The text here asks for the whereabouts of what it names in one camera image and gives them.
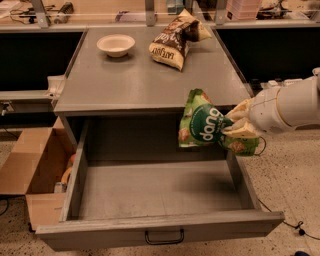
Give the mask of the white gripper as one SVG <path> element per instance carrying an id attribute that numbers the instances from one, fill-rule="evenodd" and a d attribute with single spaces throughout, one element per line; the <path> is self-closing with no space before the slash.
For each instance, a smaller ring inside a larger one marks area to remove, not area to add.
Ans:
<path id="1" fill-rule="evenodd" d="M 294 128 L 281 117 L 278 108 L 279 87 L 260 91 L 254 98 L 243 100 L 226 114 L 236 121 L 222 130 L 223 134 L 232 138 L 257 138 L 259 132 L 280 134 L 291 132 Z"/>

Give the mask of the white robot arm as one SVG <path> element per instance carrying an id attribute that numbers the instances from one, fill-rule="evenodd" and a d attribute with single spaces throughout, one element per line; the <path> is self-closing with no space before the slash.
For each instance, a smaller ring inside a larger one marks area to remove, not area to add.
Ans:
<path id="1" fill-rule="evenodd" d="M 314 68 L 306 79 L 269 81 L 266 88 L 239 103 L 226 117 L 233 124 L 224 128 L 223 134 L 233 138 L 256 138 L 319 125 L 320 68 Z"/>

